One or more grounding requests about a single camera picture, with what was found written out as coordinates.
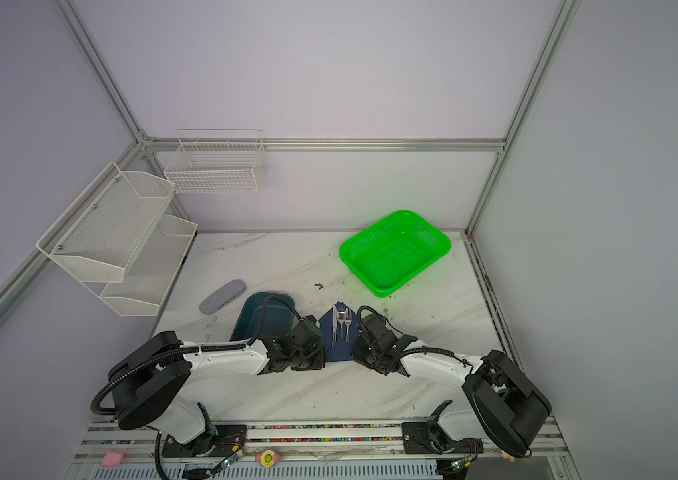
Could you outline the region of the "dark blue paper napkin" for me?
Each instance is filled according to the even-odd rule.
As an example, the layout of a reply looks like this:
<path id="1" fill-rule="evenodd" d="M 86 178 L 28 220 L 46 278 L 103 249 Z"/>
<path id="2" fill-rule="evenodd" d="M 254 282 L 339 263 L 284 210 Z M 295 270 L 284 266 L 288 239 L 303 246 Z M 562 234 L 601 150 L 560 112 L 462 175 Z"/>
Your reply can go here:
<path id="1" fill-rule="evenodd" d="M 336 344 L 332 347 L 332 309 L 333 308 L 346 308 L 351 310 L 353 314 L 352 326 L 350 330 L 350 343 L 345 341 L 337 340 Z M 356 345 L 356 342 L 359 338 L 358 332 L 358 318 L 356 313 L 346 304 L 342 302 L 337 302 L 329 311 L 327 311 L 319 320 L 318 325 L 322 332 L 322 345 L 325 351 L 325 358 L 327 363 L 331 362 L 349 362 L 352 360 L 353 348 Z"/>

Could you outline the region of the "teal plastic utensil tray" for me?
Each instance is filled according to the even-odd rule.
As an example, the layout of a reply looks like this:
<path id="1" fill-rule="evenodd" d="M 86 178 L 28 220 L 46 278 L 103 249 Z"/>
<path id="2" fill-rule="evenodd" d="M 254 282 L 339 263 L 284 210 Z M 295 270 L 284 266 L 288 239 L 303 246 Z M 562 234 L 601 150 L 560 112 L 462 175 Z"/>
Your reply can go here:
<path id="1" fill-rule="evenodd" d="M 244 302 L 230 340 L 247 340 L 256 331 L 260 337 L 288 332 L 297 322 L 294 310 L 295 301 L 288 294 L 254 293 Z"/>

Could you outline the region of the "silver metal knife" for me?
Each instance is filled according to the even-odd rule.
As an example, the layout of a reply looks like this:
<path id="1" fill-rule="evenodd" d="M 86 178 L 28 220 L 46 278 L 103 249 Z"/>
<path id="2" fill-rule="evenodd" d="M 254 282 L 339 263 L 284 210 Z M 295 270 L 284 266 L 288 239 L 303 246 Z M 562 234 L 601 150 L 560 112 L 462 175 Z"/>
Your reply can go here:
<path id="1" fill-rule="evenodd" d="M 336 344 L 337 341 L 337 329 L 338 329 L 338 320 L 339 320 L 339 313 L 337 308 L 332 309 L 332 320 L 331 320 L 331 325 L 332 325 L 332 341 L 331 341 L 331 346 L 333 347 Z"/>

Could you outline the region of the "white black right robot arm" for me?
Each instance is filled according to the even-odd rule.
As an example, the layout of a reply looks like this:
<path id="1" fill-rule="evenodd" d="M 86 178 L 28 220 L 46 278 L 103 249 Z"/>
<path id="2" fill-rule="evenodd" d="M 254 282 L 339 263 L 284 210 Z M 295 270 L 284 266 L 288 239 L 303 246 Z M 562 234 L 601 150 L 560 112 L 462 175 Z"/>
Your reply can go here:
<path id="1" fill-rule="evenodd" d="M 364 333 L 353 347 L 352 358 L 382 375 L 424 378 L 466 397 L 470 408 L 449 420 L 443 413 L 453 403 L 451 399 L 441 402 L 426 420 L 405 423 L 408 453 L 477 455 L 482 452 L 479 440 L 487 438 L 511 457 L 527 457 L 552 413 L 549 400 L 499 350 L 468 356 L 426 345 L 410 335 L 388 332 L 378 340 Z"/>

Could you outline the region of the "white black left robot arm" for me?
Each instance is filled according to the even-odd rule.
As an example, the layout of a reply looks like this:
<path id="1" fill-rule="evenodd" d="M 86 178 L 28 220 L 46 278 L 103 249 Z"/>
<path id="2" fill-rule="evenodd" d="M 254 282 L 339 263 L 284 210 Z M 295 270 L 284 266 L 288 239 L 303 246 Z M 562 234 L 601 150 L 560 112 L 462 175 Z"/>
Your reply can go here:
<path id="1" fill-rule="evenodd" d="M 122 430 L 148 427 L 183 446 L 210 444 L 220 434 L 206 406 L 182 396 L 185 386 L 232 375 L 324 366 L 321 333 L 312 328 L 224 343 L 185 342 L 174 331 L 164 331 L 111 368 L 89 409 L 114 418 Z"/>

